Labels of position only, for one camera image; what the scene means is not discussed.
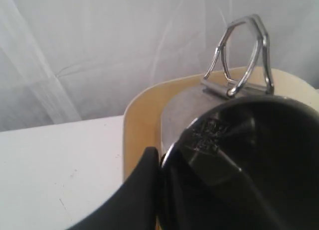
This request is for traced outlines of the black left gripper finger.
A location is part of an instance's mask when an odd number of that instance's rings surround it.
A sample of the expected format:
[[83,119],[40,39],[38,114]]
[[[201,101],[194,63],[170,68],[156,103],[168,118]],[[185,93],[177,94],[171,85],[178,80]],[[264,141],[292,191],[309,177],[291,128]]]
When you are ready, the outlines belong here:
[[71,230],[154,230],[157,224],[159,152],[145,148],[121,187]]

